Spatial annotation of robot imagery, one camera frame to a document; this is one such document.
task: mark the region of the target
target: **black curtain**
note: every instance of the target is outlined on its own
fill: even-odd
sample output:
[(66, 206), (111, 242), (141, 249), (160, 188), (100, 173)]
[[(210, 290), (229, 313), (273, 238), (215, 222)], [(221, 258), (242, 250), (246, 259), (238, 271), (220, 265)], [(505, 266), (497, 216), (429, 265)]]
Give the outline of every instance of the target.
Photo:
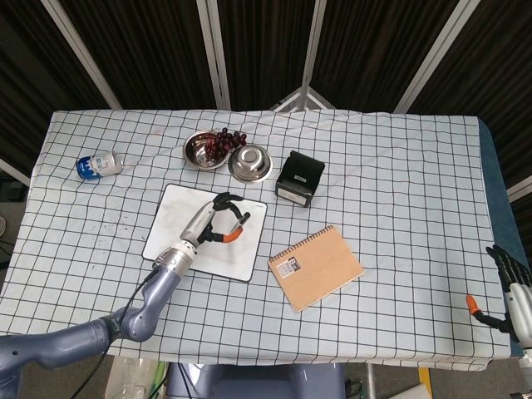
[(532, 2), (483, 0), (410, 109), (475, 115), (507, 187), (532, 175)]
[(126, 109), (215, 109), (195, 0), (62, 0)]
[(328, 0), (310, 86), (335, 107), (393, 111), (456, 0)]
[(39, 0), (0, 2), (0, 158), (25, 175), (56, 110), (107, 108)]
[(233, 111), (267, 110), (301, 86), (312, 0), (219, 0)]
[(532, 265), (532, 194), (512, 203), (512, 210), (514, 211), (515, 222), (519, 229), (521, 241), (525, 247), (526, 256), (529, 264)]

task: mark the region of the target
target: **white board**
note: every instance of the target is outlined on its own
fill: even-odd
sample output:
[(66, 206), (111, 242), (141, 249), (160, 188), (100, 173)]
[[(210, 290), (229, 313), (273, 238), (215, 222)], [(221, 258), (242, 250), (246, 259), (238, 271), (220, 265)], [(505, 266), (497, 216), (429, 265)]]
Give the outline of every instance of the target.
[[(145, 259), (155, 260), (162, 251), (179, 242), (181, 231), (190, 219), (217, 194), (180, 185), (167, 185), (142, 256)], [(249, 281), (259, 248), (267, 206), (262, 202), (248, 199), (234, 203), (242, 214), (244, 212), (251, 214), (240, 237), (229, 244), (204, 242), (198, 247), (198, 254), (190, 268)], [(217, 212), (213, 218), (213, 231), (228, 234), (235, 223), (236, 218), (230, 210)]]

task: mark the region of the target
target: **notebook label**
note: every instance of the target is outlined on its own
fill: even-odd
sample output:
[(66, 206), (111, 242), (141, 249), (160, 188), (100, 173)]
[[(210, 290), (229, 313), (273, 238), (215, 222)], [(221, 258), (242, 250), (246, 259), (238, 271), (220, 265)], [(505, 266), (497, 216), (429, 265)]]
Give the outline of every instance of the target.
[(305, 197), (291, 193), (290, 191), (287, 191), (285, 189), (279, 188), (277, 190), (277, 194), (279, 197), (283, 197), (283, 198), (286, 198), (287, 200), (291, 200), (295, 202), (296, 204), (300, 204), (304, 206), (307, 203), (307, 199)]
[(299, 266), (298, 261), (292, 257), (280, 263), (277, 266), (277, 271), (279, 272), (279, 276), (281, 276), (281, 278), (286, 278), (290, 274), (296, 273), (300, 268), (301, 266)]

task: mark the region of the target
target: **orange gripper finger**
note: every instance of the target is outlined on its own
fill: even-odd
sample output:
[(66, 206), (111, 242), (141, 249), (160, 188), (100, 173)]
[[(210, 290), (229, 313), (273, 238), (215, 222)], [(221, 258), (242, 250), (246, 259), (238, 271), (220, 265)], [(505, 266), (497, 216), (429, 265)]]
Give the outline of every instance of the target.
[(465, 301), (467, 302), (467, 307), (469, 308), (470, 314), (475, 314), (480, 311), (479, 306), (476, 304), (476, 301), (473, 298), (473, 295), (470, 293), (465, 296)]
[(235, 241), (241, 234), (244, 229), (242, 227), (238, 227), (233, 233), (229, 235), (224, 234), (224, 243), (232, 243)]

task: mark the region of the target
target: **white grid tablecloth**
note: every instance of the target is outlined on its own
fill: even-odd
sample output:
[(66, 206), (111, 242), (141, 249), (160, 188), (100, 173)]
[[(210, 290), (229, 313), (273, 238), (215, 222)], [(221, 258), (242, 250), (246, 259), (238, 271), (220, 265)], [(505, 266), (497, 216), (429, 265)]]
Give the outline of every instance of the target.
[[(224, 126), (267, 148), (269, 179), (242, 185), (226, 165), (197, 171), (185, 163), (186, 137)], [(97, 150), (126, 155), (126, 167), (81, 181), (76, 159)], [(291, 150), (326, 163), (307, 209), (274, 193)], [(493, 235), (477, 119), (337, 110), (55, 113), (2, 289), (0, 331), (55, 331), (124, 306), (151, 268), (141, 252), (169, 183), (268, 204), (253, 277), (241, 283), (190, 271), (156, 335), (142, 344), (117, 341), (111, 354), (467, 370), (510, 355), (507, 336), (471, 320), (466, 308), (469, 292), (494, 316), (505, 311), (484, 251)], [(328, 224), (342, 232), (366, 273), (294, 313), (268, 257)]]

